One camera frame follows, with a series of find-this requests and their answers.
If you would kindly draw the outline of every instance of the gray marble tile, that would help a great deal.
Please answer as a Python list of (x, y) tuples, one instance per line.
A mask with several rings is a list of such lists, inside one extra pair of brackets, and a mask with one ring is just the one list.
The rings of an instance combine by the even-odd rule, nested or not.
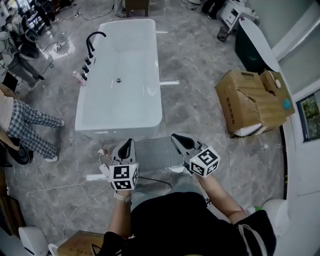
[[(93, 141), (74, 129), (80, 88), (72, 72), (79, 70), (84, 62), (85, 40), (100, 24), (121, 20), (113, 13), (107, 14), (113, 5), (110, 0), (85, 1), (83, 6), (81, 2), (75, 3), (78, 5), (56, 16), (57, 23), (51, 29), (46, 28), (37, 42), (41, 54), (30, 63), (40, 73), (44, 72), (45, 81), (32, 92), (28, 92), (24, 82), (19, 85), (21, 97), (32, 107), (65, 121), (65, 127), (59, 129), (34, 127), (57, 146), (59, 161), (47, 163), (35, 154), (31, 164), (15, 164), (14, 168), (6, 170), (10, 194), (19, 200), (26, 223), (38, 226), (50, 243), (63, 238), (64, 226), (73, 211), (108, 184), (93, 181), (31, 191), (80, 184), (87, 174), (99, 174), (97, 151), (100, 148), (112, 151), (120, 142)], [(79, 12), (86, 19), (102, 17), (91, 21), (74, 17), (80, 7)], [(188, 10), (180, 0), (150, 2), (148, 19), (155, 20), (157, 31), (167, 32), (156, 35), (160, 80), (180, 82), (161, 87), (163, 116), (156, 137), (185, 132), (213, 146), (221, 156), (214, 175), (244, 208), (260, 206), (270, 198), (282, 198), (284, 163), (279, 130), (255, 137), (230, 138), (215, 85), (228, 70), (244, 67), (234, 51), (235, 37), (231, 35), (226, 42), (220, 42), (217, 34), (223, 23), (208, 19), (200, 9)], [(132, 13), (130, 19), (145, 19), (141, 14), (144, 13)], [(55, 42), (62, 44), (58, 53), (54, 51)], [(51, 62), (54, 66), (47, 68)], [(173, 185), (181, 178), (168, 170), (143, 175)], [(199, 185), (195, 177), (191, 180)], [(164, 195), (168, 187), (139, 179), (136, 191)], [(111, 189), (92, 198), (70, 218), (65, 236), (77, 230), (104, 233), (113, 207)]]

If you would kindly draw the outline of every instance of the white cabinet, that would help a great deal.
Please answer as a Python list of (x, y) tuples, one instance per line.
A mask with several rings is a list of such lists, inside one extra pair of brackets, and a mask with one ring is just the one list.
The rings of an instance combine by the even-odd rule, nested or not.
[(246, 17), (251, 21), (258, 19), (258, 15), (250, 8), (238, 1), (227, 0), (220, 12), (220, 17), (228, 26), (230, 33), (233, 29), (237, 28), (239, 18)]

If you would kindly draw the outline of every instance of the wrist strap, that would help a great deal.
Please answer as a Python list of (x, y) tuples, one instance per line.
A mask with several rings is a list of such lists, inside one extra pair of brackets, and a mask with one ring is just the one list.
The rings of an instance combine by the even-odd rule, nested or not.
[(131, 195), (130, 196), (124, 196), (117, 193), (117, 191), (114, 191), (113, 197), (115, 199), (118, 199), (119, 201), (123, 201), (125, 203), (131, 202)]

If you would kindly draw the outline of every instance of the checkered trousers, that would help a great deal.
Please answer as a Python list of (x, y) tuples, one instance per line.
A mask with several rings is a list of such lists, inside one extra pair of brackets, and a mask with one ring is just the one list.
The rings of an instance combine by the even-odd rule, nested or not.
[(62, 121), (56, 117), (35, 110), (29, 105), (15, 99), (7, 135), (20, 139), (22, 145), (37, 152), (44, 158), (54, 158), (57, 153), (57, 148), (41, 138), (32, 129), (31, 124), (57, 128), (62, 125)]

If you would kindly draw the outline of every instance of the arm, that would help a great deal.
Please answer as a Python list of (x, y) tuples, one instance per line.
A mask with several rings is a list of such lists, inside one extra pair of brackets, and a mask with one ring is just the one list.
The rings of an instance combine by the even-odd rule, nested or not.
[(15, 93), (12, 90), (10, 90), (8, 87), (3, 85), (2, 83), (0, 83), (0, 90), (3, 92), (5, 96), (12, 97), (16, 100), (19, 100), (18, 97), (15, 95)]
[(18, 151), (19, 150), (19, 146), (16, 146), (15, 144), (13, 144), (13, 142), (11, 141), (11, 139), (7, 136), (7, 134), (5, 133), (4, 130), (2, 130), (0, 128), (0, 140), (2, 142), (4, 142), (5, 144), (7, 144), (10, 148), (13, 148), (14, 150)]
[[(121, 190), (117, 192), (119, 195), (129, 197), (130, 190)], [(111, 221), (108, 231), (116, 233), (117, 235), (128, 239), (131, 236), (131, 203), (123, 202), (116, 199), (115, 207), (113, 209)]]
[(205, 178), (197, 175), (197, 178), (210, 198), (211, 203), (227, 216), (232, 224), (246, 217), (241, 206), (225, 191), (213, 175)]

